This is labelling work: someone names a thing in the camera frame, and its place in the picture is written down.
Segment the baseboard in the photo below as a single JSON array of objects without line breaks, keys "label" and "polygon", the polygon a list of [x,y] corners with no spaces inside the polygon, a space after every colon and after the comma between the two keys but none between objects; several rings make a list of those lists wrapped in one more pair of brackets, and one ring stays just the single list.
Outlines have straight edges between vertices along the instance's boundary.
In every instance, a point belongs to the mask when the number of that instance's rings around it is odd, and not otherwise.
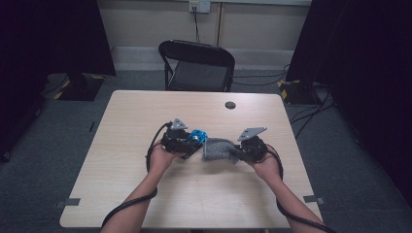
[{"label": "baseboard", "polygon": [[[293,50],[227,49],[236,61],[236,70],[283,70],[291,63]],[[157,48],[112,47],[116,70],[163,70]]]}]

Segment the wooden table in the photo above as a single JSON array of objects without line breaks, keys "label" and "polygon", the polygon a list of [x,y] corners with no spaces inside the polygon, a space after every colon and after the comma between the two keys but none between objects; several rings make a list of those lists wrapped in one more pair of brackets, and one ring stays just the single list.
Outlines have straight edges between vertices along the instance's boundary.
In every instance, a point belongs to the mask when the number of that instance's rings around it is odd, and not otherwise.
[{"label": "wooden table", "polygon": [[[227,101],[236,104],[230,110]],[[303,200],[313,195],[280,96],[274,94],[118,90],[113,93],[66,206],[63,227],[100,227],[146,172],[145,155],[158,128],[178,117],[190,132],[237,144],[245,128],[267,127],[259,134],[279,152],[285,183]],[[246,163],[202,162],[202,150],[176,159],[158,185],[143,227],[278,228],[289,227],[268,186]],[[307,206],[321,217],[317,203]]]}]

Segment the blue gripper part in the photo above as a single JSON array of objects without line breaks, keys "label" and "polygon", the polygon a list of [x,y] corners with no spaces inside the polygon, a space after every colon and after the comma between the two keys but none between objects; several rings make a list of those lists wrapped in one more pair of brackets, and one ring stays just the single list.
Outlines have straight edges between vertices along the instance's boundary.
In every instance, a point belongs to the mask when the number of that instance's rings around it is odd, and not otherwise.
[{"label": "blue gripper part", "polygon": [[200,145],[202,145],[206,139],[208,138],[207,134],[205,131],[194,129],[191,131],[189,134],[189,137],[187,138],[187,141],[197,141]]}]

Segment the electrical outlet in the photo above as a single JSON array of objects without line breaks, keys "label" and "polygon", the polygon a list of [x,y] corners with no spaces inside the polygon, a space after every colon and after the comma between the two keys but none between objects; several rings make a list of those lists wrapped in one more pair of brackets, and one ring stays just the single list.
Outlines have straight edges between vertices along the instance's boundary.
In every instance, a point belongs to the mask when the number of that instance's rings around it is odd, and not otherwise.
[{"label": "electrical outlet", "polygon": [[210,1],[199,2],[200,13],[210,13]]},{"label": "electrical outlet", "polygon": [[189,1],[189,12],[194,12],[194,11],[199,12],[199,10],[200,10],[199,1]]},{"label": "electrical outlet", "polygon": [[189,12],[210,13],[210,1],[189,1]]}]

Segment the person's left hand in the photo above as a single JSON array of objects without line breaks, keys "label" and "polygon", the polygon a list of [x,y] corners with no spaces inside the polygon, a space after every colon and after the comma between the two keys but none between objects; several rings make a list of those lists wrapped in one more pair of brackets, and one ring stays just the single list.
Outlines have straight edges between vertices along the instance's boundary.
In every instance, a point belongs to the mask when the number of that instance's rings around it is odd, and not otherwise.
[{"label": "person's left hand", "polygon": [[182,156],[181,153],[168,152],[161,145],[160,141],[157,141],[152,151],[151,168],[149,172],[164,173],[172,164],[173,159],[180,156]]}]

